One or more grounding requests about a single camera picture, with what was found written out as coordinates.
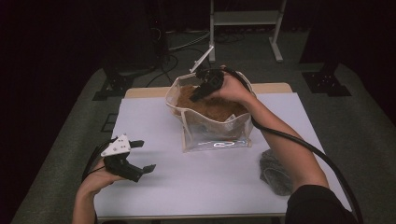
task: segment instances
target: shelf leg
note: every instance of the shelf leg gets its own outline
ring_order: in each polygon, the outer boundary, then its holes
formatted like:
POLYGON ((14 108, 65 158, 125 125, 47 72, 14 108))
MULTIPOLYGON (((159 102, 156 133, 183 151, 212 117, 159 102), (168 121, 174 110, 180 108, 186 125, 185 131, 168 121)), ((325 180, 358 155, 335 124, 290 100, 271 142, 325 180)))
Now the shelf leg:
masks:
POLYGON ((283 62, 283 58, 282 58, 282 55, 280 54, 279 48, 277 47, 276 41, 277 41, 277 37, 279 35, 280 25, 282 24, 283 14, 285 13, 286 1, 287 0, 282 0, 282 4, 280 6, 279 13, 277 14, 274 36, 269 38, 270 39, 271 48, 272 48, 272 50, 274 52, 276 61, 278 63, 282 63, 283 62))
POLYGON ((215 14, 214 0, 211 0, 210 1, 210 41, 209 41, 209 47, 213 46, 213 49, 209 53, 209 61, 211 63, 216 61, 214 14, 215 14))

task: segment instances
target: plastic container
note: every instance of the plastic container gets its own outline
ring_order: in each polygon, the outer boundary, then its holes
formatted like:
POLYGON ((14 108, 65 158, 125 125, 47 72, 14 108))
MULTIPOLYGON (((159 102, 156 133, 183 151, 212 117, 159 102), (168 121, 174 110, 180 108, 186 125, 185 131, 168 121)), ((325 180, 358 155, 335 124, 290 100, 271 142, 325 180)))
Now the plastic container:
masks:
MULTIPOLYGON (((238 74, 247 82, 250 92, 254 94, 250 82, 243 74, 240 72, 238 74)), ((181 130, 183 152, 251 147, 248 137, 253 125, 249 113, 229 117, 226 121, 219 122, 195 110, 177 106, 180 89, 186 85, 198 86, 201 82, 195 74, 178 77, 165 95, 165 102, 170 107, 172 115, 183 124, 181 130)))

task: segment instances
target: white paper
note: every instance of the white paper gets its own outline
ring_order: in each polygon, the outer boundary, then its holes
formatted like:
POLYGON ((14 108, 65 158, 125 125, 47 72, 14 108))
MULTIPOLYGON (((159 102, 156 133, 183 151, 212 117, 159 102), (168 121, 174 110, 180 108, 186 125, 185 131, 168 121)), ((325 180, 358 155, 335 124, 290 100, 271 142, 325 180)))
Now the white paper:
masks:
MULTIPOLYGON (((297 93, 258 94, 269 109, 302 138, 322 150, 297 93)), ((164 98, 123 99, 113 137, 126 133, 132 148, 128 161, 138 167, 157 164, 138 183, 118 181, 95 197, 99 217, 174 217, 284 214, 289 196, 275 195, 260 180, 260 158, 269 147, 253 129, 252 147, 182 152, 182 124, 164 98)), ((333 171, 320 166, 345 208, 349 203, 333 171)))

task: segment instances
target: gray cloth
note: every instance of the gray cloth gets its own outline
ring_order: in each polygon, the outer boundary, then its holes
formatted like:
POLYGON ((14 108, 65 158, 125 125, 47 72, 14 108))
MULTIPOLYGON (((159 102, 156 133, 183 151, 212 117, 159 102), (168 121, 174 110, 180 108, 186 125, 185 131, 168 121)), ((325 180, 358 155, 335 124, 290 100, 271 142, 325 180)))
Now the gray cloth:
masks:
POLYGON ((285 168, 277 160, 272 149, 262 153, 260 167, 262 170, 260 179, 265 181, 275 194, 281 196, 291 195, 291 179, 285 168))

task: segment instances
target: black stand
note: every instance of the black stand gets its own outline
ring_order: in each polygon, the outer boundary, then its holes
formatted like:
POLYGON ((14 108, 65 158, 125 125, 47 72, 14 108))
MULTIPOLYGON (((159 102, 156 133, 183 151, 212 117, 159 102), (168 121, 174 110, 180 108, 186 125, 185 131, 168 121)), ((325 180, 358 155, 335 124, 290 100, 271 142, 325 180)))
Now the black stand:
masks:
POLYGON ((155 70, 155 66, 148 68, 122 67, 110 63, 108 60, 102 61, 103 70, 106 73, 106 81, 94 96, 93 101, 104 101, 107 97, 123 97, 134 84, 134 79, 146 75, 155 70))
POLYGON ((318 72, 305 72, 303 77, 313 93, 327 93, 329 96, 350 96, 347 87, 340 84, 334 72, 337 61, 326 62, 318 72))

